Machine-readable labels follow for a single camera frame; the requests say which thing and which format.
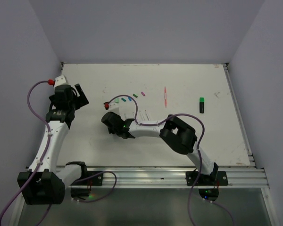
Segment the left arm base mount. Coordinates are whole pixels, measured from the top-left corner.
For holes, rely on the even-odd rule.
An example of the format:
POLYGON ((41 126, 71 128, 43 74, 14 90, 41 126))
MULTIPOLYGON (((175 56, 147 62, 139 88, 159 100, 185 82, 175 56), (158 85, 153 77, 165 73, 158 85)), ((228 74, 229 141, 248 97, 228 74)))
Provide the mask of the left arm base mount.
POLYGON ((60 175, 66 187, 70 188, 71 198, 74 200, 87 201, 97 199, 93 194, 92 188, 102 186, 103 173, 100 171, 87 171, 83 174, 75 173, 67 174, 66 176, 60 175))

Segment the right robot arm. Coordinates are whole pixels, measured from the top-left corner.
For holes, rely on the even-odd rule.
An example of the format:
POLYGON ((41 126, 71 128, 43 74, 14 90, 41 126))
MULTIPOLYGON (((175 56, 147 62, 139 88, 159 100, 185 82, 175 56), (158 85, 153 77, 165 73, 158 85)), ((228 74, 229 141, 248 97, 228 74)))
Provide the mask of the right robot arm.
POLYGON ((108 112, 102 117, 101 122, 107 126, 110 134, 123 139, 158 137, 174 152, 186 155, 194 163, 204 184, 211 185, 217 180, 218 165, 210 160, 200 146, 205 126, 199 118, 186 113, 178 113, 171 114, 162 121, 146 123, 137 122, 135 119, 122 120, 120 115, 108 112), (180 116, 191 117, 200 123, 202 127, 200 137, 196 136, 196 130, 180 119, 180 116))

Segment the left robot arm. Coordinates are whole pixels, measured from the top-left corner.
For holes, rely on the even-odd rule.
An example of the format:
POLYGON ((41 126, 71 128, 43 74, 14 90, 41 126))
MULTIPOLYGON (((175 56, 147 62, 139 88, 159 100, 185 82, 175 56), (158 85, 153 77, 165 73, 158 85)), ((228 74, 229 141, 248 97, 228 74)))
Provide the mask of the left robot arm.
POLYGON ((75 111, 87 105, 81 86, 58 85, 49 97, 50 108, 45 118, 45 132, 33 163, 17 178, 20 191, 28 205, 61 204, 66 189, 76 182, 83 185, 89 174, 83 161, 71 161, 57 171, 58 156, 68 134, 75 111))

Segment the black green highlighter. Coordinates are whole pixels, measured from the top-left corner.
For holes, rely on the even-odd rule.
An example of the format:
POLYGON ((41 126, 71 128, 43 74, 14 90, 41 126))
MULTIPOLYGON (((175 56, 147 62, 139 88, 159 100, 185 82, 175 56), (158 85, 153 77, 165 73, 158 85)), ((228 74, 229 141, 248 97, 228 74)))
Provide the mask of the black green highlighter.
POLYGON ((199 111, 200 113, 204 113, 204 106, 205 106, 205 98, 204 97, 200 97, 199 100, 199 111))

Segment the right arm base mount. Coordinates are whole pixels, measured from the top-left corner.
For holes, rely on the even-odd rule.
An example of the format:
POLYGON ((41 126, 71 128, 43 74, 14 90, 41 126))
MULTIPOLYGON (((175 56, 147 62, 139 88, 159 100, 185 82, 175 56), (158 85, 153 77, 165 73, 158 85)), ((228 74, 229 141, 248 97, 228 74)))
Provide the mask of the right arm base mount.
POLYGON ((228 186, 228 178, 225 171, 220 171, 216 163, 214 163, 213 171, 210 175, 200 174, 196 186, 209 188, 199 188, 199 194, 202 198, 208 201, 216 201, 219 197, 219 187, 228 186))

